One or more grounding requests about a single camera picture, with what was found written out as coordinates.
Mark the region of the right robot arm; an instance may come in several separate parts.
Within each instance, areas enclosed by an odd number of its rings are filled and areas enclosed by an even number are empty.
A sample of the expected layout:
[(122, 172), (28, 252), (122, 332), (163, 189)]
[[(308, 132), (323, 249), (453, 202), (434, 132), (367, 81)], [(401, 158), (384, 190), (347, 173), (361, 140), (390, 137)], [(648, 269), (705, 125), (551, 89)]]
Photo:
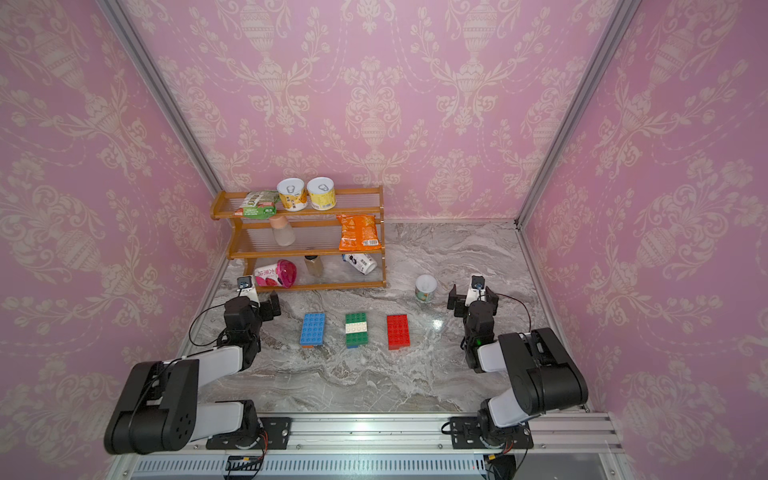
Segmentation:
[(460, 348), (468, 367), (476, 373), (504, 373), (509, 387), (481, 403), (476, 420), (459, 425), (452, 420), (451, 435), (459, 448), (481, 442), (504, 452), (530, 449), (528, 422), (550, 411), (588, 401), (584, 375), (555, 332), (549, 328), (528, 332), (494, 333), (499, 295), (475, 276), (467, 293), (448, 293), (447, 309), (462, 320)]

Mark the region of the aluminium front rail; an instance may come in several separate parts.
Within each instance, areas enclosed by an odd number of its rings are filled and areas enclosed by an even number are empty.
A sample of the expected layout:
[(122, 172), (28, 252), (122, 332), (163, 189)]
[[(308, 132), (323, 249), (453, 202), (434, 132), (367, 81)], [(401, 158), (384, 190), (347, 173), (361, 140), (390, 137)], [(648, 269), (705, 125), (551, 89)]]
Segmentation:
[(287, 449), (123, 455), (110, 479), (630, 479), (609, 417), (570, 411), (530, 420), (533, 448), (454, 449), (441, 426), (457, 413), (275, 413), (289, 417)]

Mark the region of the left yellow noodle cup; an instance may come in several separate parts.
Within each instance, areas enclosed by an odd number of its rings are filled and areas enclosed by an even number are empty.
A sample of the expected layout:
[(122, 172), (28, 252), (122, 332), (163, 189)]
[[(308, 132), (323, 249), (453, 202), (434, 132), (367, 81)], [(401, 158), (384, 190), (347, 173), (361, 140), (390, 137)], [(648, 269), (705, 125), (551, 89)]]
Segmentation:
[(288, 212), (304, 210), (308, 205), (305, 182), (300, 178), (286, 178), (277, 185), (283, 208)]

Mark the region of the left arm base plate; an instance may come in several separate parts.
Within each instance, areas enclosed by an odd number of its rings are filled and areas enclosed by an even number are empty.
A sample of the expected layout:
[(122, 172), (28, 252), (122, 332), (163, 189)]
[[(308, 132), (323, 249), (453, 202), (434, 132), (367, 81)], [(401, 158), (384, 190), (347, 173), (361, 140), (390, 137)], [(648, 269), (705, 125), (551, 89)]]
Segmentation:
[(266, 450), (287, 449), (290, 438), (289, 417), (264, 417), (255, 422), (244, 421), (235, 431), (214, 435), (206, 441), (207, 450)]

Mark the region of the light blue brick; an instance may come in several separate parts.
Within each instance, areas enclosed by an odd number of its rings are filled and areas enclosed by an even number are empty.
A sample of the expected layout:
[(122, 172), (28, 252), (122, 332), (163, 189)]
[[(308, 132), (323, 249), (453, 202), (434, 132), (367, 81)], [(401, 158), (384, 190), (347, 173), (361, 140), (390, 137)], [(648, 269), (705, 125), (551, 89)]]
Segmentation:
[(323, 338), (324, 335), (324, 329), (325, 329), (325, 323), (304, 323), (302, 326), (302, 337), (306, 338), (314, 338), (319, 337)]
[(307, 313), (304, 315), (304, 323), (307, 325), (323, 325), (326, 321), (324, 313)]
[(322, 332), (303, 333), (299, 344), (302, 348), (313, 348), (322, 346), (324, 343), (324, 334)]

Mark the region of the white lid green can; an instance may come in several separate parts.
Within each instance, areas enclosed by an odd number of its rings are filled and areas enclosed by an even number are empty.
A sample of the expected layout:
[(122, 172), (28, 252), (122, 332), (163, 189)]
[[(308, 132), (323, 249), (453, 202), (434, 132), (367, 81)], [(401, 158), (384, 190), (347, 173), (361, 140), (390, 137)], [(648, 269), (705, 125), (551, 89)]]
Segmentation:
[(423, 274), (417, 277), (415, 281), (415, 297), (422, 303), (429, 303), (435, 296), (438, 282), (435, 277), (429, 274)]

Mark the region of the white brick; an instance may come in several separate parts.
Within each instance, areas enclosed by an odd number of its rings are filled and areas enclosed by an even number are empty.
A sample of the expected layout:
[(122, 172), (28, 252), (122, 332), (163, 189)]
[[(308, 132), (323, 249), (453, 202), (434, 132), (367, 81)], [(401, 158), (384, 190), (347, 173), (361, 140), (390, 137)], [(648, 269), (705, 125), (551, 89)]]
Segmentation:
[(366, 321), (352, 322), (352, 323), (345, 324), (345, 333), (347, 335), (357, 334), (357, 333), (366, 333), (367, 329), (368, 329), (368, 326)]

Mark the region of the green white snack packet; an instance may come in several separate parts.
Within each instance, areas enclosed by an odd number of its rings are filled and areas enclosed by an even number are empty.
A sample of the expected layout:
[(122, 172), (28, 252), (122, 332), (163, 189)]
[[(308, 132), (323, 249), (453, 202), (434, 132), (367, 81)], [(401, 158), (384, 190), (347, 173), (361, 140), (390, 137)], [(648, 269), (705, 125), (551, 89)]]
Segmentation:
[(235, 210), (234, 215), (249, 219), (269, 219), (277, 214), (279, 194), (275, 190), (252, 191)]

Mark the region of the clear plastic bottle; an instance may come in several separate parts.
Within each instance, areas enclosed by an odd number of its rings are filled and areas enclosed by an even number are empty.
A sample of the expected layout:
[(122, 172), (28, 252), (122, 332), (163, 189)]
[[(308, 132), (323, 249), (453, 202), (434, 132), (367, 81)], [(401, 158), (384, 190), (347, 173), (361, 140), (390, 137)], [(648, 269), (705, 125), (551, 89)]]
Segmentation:
[(288, 247), (295, 243), (296, 236), (293, 227), (287, 217), (274, 215), (269, 218), (274, 240), (278, 246)]

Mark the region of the wooden three-tier shelf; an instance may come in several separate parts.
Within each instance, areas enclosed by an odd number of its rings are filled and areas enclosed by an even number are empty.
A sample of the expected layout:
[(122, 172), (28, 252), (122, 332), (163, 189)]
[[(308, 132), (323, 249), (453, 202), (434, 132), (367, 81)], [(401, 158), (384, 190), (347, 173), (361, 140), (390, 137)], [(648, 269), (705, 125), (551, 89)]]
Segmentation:
[[(239, 262), (242, 274), (253, 273), (256, 267), (266, 266), (285, 259), (293, 262), (298, 270), (294, 291), (340, 290), (385, 288), (388, 286), (385, 248), (384, 189), (341, 188), (336, 191), (337, 205), (328, 211), (310, 207), (298, 212), (287, 212), (282, 207), (278, 214), (290, 221), (296, 241), (288, 247), (278, 246), (271, 226), (266, 220), (248, 219), (234, 215), (245, 198), (244, 192), (219, 192), (210, 208), (214, 220), (227, 220), (232, 225), (226, 257)], [(369, 254), (376, 260), (377, 268), (363, 275), (351, 267), (341, 265), (342, 251), (339, 250), (341, 226), (338, 215), (373, 215), (382, 246)], [(306, 255), (318, 255), (324, 266), (324, 275), (311, 276), (305, 266)]]

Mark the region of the white black lying can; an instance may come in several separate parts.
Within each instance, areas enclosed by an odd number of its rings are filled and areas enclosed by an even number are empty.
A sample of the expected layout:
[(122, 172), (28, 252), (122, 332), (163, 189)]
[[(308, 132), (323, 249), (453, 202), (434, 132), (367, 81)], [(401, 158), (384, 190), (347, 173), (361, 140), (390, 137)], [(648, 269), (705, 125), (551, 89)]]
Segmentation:
[(373, 272), (378, 264), (376, 260), (365, 253), (345, 253), (342, 255), (342, 260), (351, 265), (356, 271), (363, 275), (368, 275)]

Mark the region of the yellow noodle cup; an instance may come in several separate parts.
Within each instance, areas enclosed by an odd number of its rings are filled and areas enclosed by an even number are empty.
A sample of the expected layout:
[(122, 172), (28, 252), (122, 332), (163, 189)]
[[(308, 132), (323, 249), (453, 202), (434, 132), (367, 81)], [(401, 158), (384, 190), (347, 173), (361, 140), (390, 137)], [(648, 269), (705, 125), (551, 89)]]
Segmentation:
[(335, 184), (331, 178), (313, 178), (307, 183), (306, 188), (313, 209), (327, 211), (336, 206)]
[(283, 208), (288, 212), (304, 210), (308, 205), (305, 182), (300, 178), (286, 178), (277, 185)]

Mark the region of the red brick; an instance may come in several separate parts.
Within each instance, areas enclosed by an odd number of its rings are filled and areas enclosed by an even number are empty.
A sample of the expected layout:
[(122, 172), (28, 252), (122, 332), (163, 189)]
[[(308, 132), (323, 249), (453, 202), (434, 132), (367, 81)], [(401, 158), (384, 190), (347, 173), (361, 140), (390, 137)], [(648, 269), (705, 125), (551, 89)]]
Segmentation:
[(406, 315), (389, 315), (387, 317), (387, 325), (389, 328), (406, 328), (408, 326), (408, 317)]
[(391, 342), (410, 341), (409, 327), (407, 324), (389, 325), (387, 334)]
[(409, 336), (389, 336), (388, 337), (388, 349), (399, 350), (401, 348), (410, 346)]

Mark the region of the green brick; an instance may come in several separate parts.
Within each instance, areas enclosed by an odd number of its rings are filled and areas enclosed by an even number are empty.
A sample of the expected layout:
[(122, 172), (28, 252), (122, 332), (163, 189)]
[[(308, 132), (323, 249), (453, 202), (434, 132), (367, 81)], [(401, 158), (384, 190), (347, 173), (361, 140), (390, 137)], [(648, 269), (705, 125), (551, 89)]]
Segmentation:
[(347, 348), (357, 348), (360, 345), (366, 345), (369, 342), (367, 332), (349, 333), (345, 336)]
[(346, 324), (365, 323), (366, 321), (367, 316), (365, 312), (348, 313), (345, 315)]

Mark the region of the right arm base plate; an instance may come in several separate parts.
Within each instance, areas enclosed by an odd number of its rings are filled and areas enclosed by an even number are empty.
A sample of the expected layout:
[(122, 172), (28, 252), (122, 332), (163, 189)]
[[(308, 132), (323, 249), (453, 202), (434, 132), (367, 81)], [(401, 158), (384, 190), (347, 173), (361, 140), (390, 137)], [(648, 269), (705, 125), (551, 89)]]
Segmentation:
[(440, 431), (451, 437), (454, 449), (532, 449), (534, 442), (528, 422), (509, 427), (497, 427), (488, 418), (450, 417)]

